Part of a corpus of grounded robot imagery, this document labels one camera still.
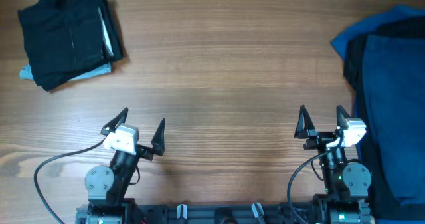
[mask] pile of clothes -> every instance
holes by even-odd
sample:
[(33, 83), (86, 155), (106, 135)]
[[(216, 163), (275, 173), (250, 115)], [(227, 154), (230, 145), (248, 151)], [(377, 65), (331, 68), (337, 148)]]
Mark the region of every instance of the pile of clothes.
[(18, 16), (29, 60), (20, 76), (45, 91), (109, 73), (111, 63), (122, 58), (106, 0), (39, 0)]
[(425, 10), (396, 6), (331, 44), (368, 127), (358, 151), (372, 173), (373, 215), (425, 220)]

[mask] light blue cloth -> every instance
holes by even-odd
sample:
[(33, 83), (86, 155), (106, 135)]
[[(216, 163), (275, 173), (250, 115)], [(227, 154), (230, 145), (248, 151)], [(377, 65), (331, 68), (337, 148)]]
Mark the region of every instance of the light blue cloth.
[[(95, 68), (94, 70), (81, 74), (80, 76), (77, 76), (75, 78), (71, 78), (69, 81), (72, 80), (81, 80), (85, 78), (93, 78), (95, 76), (103, 75), (103, 74), (109, 74), (112, 72), (112, 65), (111, 63), (104, 64), (102, 66), (99, 66), (98, 68)], [(34, 80), (33, 73), (31, 72), (31, 66), (24, 65), (19, 72), (19, 77), (22, 80)]]
[(357, 35), (375, 31), (378, 26), (386, 23), (421, 15), (425, 15), (425, 9), (415, 9), (408, 5), (397, 5), (390, 11), (367, 17), (346, 28), (331, 41), (331, 45), (337, 51), (338, 55), (345, 60), (347, 44)]

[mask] folded black shirt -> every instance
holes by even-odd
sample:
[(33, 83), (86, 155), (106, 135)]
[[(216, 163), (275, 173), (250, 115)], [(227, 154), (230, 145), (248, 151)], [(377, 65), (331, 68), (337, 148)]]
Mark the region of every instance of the folded black shirt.
[[(34, 81), (46, 91), (122, 58), (106, 0), (39, 0), (18, 16)], [(112, 53), (106, 49), (103, 25)]]

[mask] blue cloth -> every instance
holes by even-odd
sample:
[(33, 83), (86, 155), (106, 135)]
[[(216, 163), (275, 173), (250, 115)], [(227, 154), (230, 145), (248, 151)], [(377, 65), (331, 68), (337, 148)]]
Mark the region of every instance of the blue cloth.
[(407, 5), (397, 5), (390, 11), (367, 17), (366, 19), (348, 27), (331, 41), (331, 45), (335, 51), (337, 51), (338, 55), (342, 59), (345, 59), (347, 44), (357, 35), (375, 31), (379, 25), (385, 23), (400, 21), (409, 17), (421, 15), (425, 15), (425, 9), (415, 9)]
[[(77, 76), (75, 78), (71, 78), (69, 81), (72, 80), (80, 80), (85, 78), (93, 78), (95, 76), (103, 75), (103, 74), (109, 74), (112, 71), (112, 65), (111, 63), (104, 64), (102, 66), (99, 66), (98, 68), (95, 68), (94, 70), (90, 72), (86, 72), (84, 74), (81, 74), (80, 76)], [(34, 80), (33, 73), (31, 72), (31, 66), (24, 65), (19, 72), (19, 77), (22, 80)]]
[(386, 181), (404, 204), (425, 203), (425, 40), (369, 35), (363, 89)]
[(425, 224), (425, 221), (396, 221), (396, 220), (386, 220), (378, 219), (378, 224)]

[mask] wood grain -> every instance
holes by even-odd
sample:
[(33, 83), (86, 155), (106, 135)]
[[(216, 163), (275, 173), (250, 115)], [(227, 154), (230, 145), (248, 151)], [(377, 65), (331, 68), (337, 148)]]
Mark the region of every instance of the wood grain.
[[(44, 92), (19, 80), (27, 64), (17, 10), (0, 0), (0, 223), (54, 223), (33, 186), (45, 159), (98, 142), (123, 107), (148, 144), (166, 118), (166, 151), (140, 161), (129, 188), (139, 204), (277, 203), (292, 172), (315, 152), (293, 139), (305, 104), (321, 130), (353, 94), (329, 41), (346, 26), (398, 3), (423, 0), (109, 0), (127, 58), (113, 74)], [(349, 156), (355, 150), (347, 151)], [(98, 148), (41, 170), (52, 208), (73, 223), (87, 204), (86, 172), (113, 153)], [(310, 167), (295, 201), (323, 193)]]

